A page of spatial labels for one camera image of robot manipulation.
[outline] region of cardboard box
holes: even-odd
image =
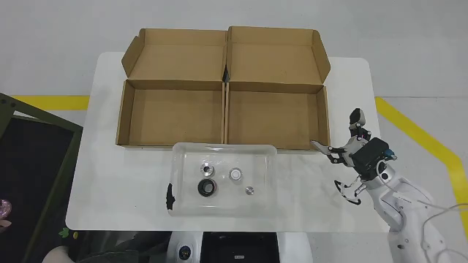
[[[122,58],[116,144],[223,143],[226,31],[147,28]]]
[[[330,63],[318,31],[230,27],[224,141],[312,149],[330,145]]]

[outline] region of cardboard box flap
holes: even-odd
[[[131,80],[222,81],[226,31],[143,28],[122,58]]]
[[[231,26],[227,38],[231,82],[319,85],[330,71],[315,30]]]

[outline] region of cable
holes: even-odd
[[[440,255],[442,255],[442,253],[444,253],[444,252],[453,252],[455,254],[458,254],[458,255],[462,256],[468,262],[468,256],[467,255],[463,254],[462,252],[458,252],[457,250],[447,248],[447,249],[444,249],[444,250],[440,251],[437,254],[436,263],[439,263]]]
[[[356,179],[348,186],[348,188],[354,185],[354,183],[358,182],[358,180],[359,180],[359,176],[356,177]]]
[[[381,172],[379,172],[379,164],[380,164],[381,161],[379,161],[377,163],[377,166],[375,167],[376,171],[377,171],[377,176],[379,177],[380,181],[387,187],[389,188],[391,191],[395,192],[395,193],[400,193],[398,192],[397,190],[395,190],[395,188],[391,187],[390,185],[388,185],[387,182],[385,182],[381,176]],[[437,209],[440,209],[440,210],[446,210],[446,211],[458,211],[458,212],[461,212],[461,211],[467,211],[468,208],[463,208],[463,209],[453,209],[454,207],[442,207],[442,206],[439,206],[439,205],[434,205],[434,204],[431,204],[431,203],[428,203],[428,202],[424,202],[422,200],[419,200],[419,199],[413,199],[410,197],[411,200],[415,200],[419,203],[422,203],[424,205],[428,205],[428,206],[431,206],[431,207],[434,207],[434,208],[437,208]]]
[[[439,213],[436,213],[434,214],[433,216],[429,216],[424,222],[423,222],[423,226],[421,227],[421,248],[424,250],[424,255],[426,256],[426,260],[428,263],[431,263],[431,261],[429,260],[429,257],[427,255],[427,250],[426,248],[424,248],[424,243],[427,244],[426,242],[426,234],[425,234],[425,229],[424,227],[426,226],[426,224],[428,223],[428,221],[430,221],[431,219],[437,217],[437,216],[441,216],[442,214],[446,214],[447,212],[451,211],[453,208],[458,208],[460,206],[468,206],[468,203],[459,203],[457,205],[452,205],[450,207],[448,207],[446,210],[442,211],[442,212],[439,212]],[[468,208],[463,208],[463,209],[458,209],[459,211],[466,211],[468,210]],[[440,251],[438,254],[437,254],[437,260],[436,262],[439,262],[439,258],[440,258],[440,255],[445,252],[445,251],[452,251],[452,252],[455,252],[457,254],[460,254],[462,255],[465,259],[467,259],[467,262],[468,262],[468,258],[466,257],[466,255],[456,251],[456,250],[453,250],[453,249],[445,249],[445,250],[442,250]]]

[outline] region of transparent plastic tray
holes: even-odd
[[[167,197],[172,216],[272,216],[276,207],[276,148],[271,145],[209,145],[177,143],[173,147],[172,172]],[[214,167],[216,191],[209,197],[198,191],[206,178],[202,166]],[[232,168],[242,171],[240,181],[229,177]],[[248,195],[246,187],[254,193]]]

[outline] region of floor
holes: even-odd
[[[87,95],[100,53],[143,27],[315,28],[330,56],[362,57],[376,96],[458,155],[468,172],[468,0],[0,0],[0,91]],[[85,111],[56,112],[83,123]],[[445,165],[380,116],[396,169],[455,203]],[[436,221],[467,250],[460,216]],[[316,262],[392,262],[385,235],[310,234]],[[454,262],[462,262],[453,257]]]

